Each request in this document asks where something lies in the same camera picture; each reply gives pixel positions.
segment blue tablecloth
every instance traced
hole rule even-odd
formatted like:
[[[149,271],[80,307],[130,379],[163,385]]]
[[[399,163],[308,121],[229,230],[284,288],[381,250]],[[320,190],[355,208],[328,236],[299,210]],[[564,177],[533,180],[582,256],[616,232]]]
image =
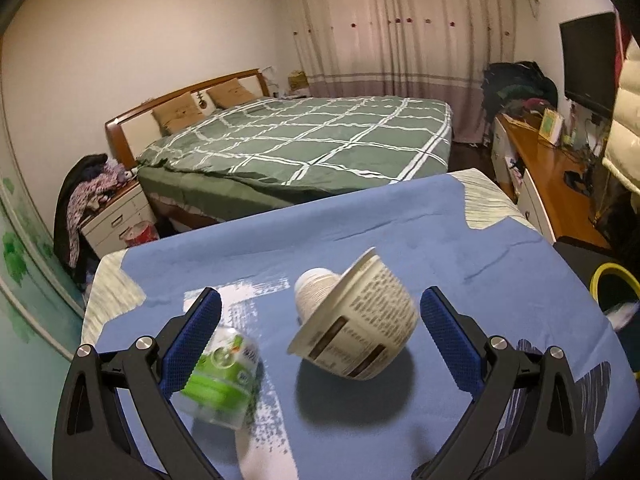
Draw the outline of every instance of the blue tablecloth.
[[[140,335],[155,335],[182,313],[189,290],[251,288],[254,293],[240,293],[226,315],[259,341],[264,362],[262,415],[249,431],[252,446],[262,446],[266,456],[288,453],[303,480],[409,479],[440,449],[470,402],[425,327],[418,324],[406,350],[371,381],[342,380],[286,354],[299,328],[292,288],[297,277],[313,267],[343,272],[372,246],[416,303],[425,288],[437,285],[485,333],[542,351],[558,345],[576,380],[591,372],[581,383],[590,398],[588,431],[594,433],[595,460],[609,455],[639,406],[616,335],[577,276],[533,229],[513,218],[471,229],[465,187],[450,175],[292,206],[133,248],[122,269],[146,300],[108,322],[97,349],[126,348]],[[145,460],[161,468],[130,400],[122,397]],[[242,446],[232,432],[186,415],[183,420],[225,479],[242,478],[236,452]],[[261,478],[247,470],[242,468],[245,477]]]

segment white padded jacket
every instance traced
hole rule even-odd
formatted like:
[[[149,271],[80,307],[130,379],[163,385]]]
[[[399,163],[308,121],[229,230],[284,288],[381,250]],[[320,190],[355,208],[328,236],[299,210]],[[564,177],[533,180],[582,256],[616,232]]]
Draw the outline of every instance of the white padded jacket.
[[[626,51],[602,163],[629,191],[640,195],[640,47],[636,40]]]

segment television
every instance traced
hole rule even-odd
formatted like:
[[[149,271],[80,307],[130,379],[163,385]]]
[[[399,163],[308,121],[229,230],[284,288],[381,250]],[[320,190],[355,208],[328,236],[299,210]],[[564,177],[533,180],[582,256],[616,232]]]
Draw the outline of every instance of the television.
[[[610,119],[616,101],[616,15],[604,12],[560,24],[564,95]]]

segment dark wooden floor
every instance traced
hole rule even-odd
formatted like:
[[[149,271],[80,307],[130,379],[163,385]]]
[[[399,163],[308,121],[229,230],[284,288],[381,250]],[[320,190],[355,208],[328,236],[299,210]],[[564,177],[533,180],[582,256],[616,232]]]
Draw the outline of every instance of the dark wooden floor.
[[[494,165],[491,162],[491,151],[484,147],[473,147],[461,142],[451,143],[449,171],[477,168],[491,180],[495,180]]]

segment white wall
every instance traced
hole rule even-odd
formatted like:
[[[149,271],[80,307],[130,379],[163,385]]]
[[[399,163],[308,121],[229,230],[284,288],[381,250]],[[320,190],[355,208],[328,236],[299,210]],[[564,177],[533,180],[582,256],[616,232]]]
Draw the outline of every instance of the white wall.
[[[558,86],[558,109],[569,116],[569,104],[564,97],[564,59],[559,24],[613,10],[610,0],[540,0],[535,20],[527,0],[516,0],[516,60],[536,61],[542,72]]]
[[[52,230],[60,185],[108,153],[104,123],[249,68],[298,67],[281,0],[27,0],[5,33],[2,96],[20,169]]]

